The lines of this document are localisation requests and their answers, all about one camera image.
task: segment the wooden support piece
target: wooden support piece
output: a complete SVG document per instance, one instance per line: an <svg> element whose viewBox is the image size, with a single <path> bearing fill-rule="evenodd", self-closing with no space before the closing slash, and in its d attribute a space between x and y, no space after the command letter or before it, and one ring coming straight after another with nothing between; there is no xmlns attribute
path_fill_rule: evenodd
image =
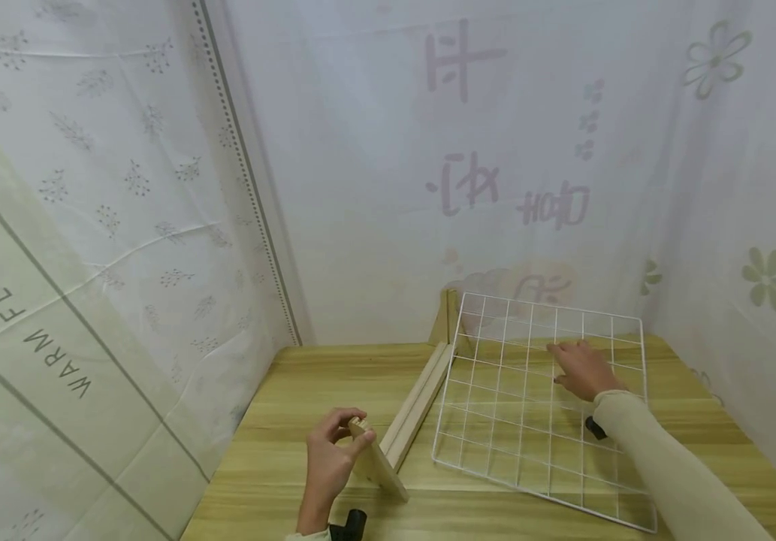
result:
<svg viewBox="0 0 776 541"><path fill-rule="evenodd" d="M352 438L357 439L369 430L370 423L363 419L352 417L352 420L349 421L349 431L352 432ZM378 440L368 446L358 457L358 461L355 462L355 472L363 475L372 483L376 483L401 500L409 501L409 492L406 491L397 472L390 466L388 459L378 444Z"/></svg>
<svg viewBox="0 0 776 541"><path fill-rule="evenodd" d="M460 332L457 334L457 342L454 343L454 334L457 332L457 325L460 326ZM439 295L439 312L436 313L436 320L433 323L433 330L430 331L430 339L427 343L430 346L438 346L440 342L454 344L454 351L458 355L472 353L474 349L469 344L469 338L465 336L466 329L460 319L460 294L456 289L443 289Z"/></svg>
<svg viewBox="0 0 776 541"><path fill-rule="evenodd" d="M430 355L418 381L415 382L415 387L412 387L412 391L406 397L388 431L385 432L381 448L394 471L400 471L400 466L403 466L403 460L409 452L412 441L418 429L421 428L427 411L433 405L442 382L445 381L452 357L454 357L454 348L447 343L439 343Z"/></svg>

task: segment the beige sleeve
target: beige sleeve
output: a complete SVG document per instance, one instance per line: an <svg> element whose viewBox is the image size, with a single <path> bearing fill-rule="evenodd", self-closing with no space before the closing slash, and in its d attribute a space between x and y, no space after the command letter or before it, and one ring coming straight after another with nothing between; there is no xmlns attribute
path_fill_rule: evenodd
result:
<svg viewBox="0 0 776 541"><path fill-rule="evenodd" d="M598 394L593 417L631 457L678 541L771 540L727 486L661 428L643 400L627 391Z"/></svg>
<svg viewBox="0 0 776 541"><path fill-rule="evenodd" d="M313 535L302 536L299 533L287 536L285 541L331 541L331 532L329 530L319 531Z"/></svg>

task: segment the hand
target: hand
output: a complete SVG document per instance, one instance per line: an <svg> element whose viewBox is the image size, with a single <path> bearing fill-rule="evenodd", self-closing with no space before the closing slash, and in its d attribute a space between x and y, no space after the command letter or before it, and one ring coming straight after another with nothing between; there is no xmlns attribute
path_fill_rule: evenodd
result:
<svg viewBox="0 0 776 541"><path fill-rule="evenodd" d="M586 340L577 343L548 343L547 351L553 354L564 374L555 377L559 383L581 400L592 402L604 391L626 391L625 383L616 379L604 354L589 346Z"/></svg>
<svg viewBox="0 0 776 541"><path fill-rule="evenodd" d="M349 420L364 419L358 408L334 408L306 437L306 488L297 515L297 533L310 535L328 527L331 506L346 488L358 456L376 440L376 433L364 432L345 448L336 443L352 435Z"/></svg>

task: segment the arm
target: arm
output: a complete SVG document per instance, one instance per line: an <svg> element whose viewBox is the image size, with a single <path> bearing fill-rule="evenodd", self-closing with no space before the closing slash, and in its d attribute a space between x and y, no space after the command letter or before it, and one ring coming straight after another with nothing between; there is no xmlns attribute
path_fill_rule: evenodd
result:
<svg viewBox="0 0 776 541"><path fill-rule="evenodd" d="M346 488L352 467L364 449L376 439L376 433L365 432L345 448L336 443L352 435L349 420L364 419L366 412L357 408L331 410L306 437L306 487L297 513L297 533L285 541L331 541L328 519L331 507Z"/></svg>
<svg viewBox="0 0 776 541"><path fill-rule="evenodd" d="M593 417L625 450L676 539L754 541L771 537L721 480L627 391L595 397Z"/></svg>
<svg viewBox="0 0 776 541"><path fill-rule="evenodd" d="M585 340L547 346L565 374L555 378L595 403L595 422L631 457L661 516L680 541L771 540L727 486L626 392L601 352Z"/></svg>

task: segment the metal grid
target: metal grid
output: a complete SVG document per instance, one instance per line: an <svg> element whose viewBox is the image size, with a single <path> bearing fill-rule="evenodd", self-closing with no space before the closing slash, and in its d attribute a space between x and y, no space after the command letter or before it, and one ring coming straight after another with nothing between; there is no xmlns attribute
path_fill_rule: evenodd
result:
<svg viewBox="0 0 776 541"><path fill-rule="evenodd" d="M657 532L631 460L583 421L593 405L554 383L546 343L588 340L643 400L643 322L610 313L463 294L443 387L433 460L583 512Z"/></svg>

